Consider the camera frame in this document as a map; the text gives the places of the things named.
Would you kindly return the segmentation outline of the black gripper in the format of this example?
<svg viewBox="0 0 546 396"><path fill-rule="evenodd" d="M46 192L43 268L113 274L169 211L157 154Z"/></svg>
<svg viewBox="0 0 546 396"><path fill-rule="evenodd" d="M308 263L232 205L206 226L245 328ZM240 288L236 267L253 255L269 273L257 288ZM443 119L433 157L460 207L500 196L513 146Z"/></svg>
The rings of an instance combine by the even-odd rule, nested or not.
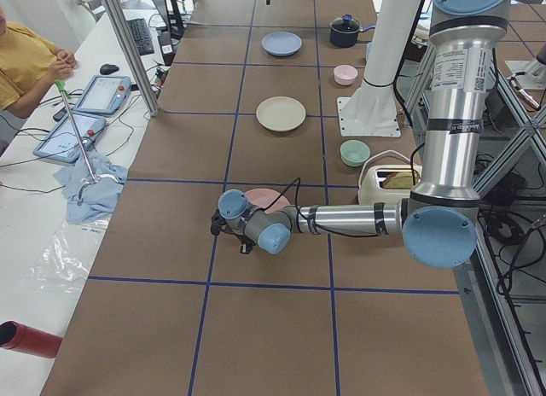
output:
<svg viewBox="0 0 546 396"><path fill-rule="evenodd" d="M233 231L220 213L214 213L211 218L211 234L219 236L221 233L232 235Z"/></svg>

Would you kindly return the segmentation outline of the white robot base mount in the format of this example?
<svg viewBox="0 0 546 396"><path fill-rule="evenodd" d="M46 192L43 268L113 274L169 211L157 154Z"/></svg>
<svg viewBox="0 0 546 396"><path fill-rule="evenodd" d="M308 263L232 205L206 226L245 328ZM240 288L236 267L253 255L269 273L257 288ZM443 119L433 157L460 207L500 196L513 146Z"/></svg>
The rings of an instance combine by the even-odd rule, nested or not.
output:
<svg viewBox="0 0 546 396"><path fill-rule="evenodd" d="M394 96L398 67L423 0L383 0L361 86L338 99L343 137L400 137Z"/></svg>

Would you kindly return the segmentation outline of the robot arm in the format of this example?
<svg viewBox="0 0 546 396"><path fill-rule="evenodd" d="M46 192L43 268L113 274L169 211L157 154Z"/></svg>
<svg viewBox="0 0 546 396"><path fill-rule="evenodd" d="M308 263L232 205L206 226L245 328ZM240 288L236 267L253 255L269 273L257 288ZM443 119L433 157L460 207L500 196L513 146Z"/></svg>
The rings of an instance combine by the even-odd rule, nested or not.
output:
<svg viewBox="0 0 546 396"><path fill-rule="evenodd" d="M292 205L273 213L243 192L224 192L211 232L236 236L243 252L281 252L295 233L353 238L401 233L422 264L452 268L472 255L479 195L473 168L483 130L486 77L505 35L510 0L433 0L429 41L435 48L430 111L420 181L394 204Z"/></svg>

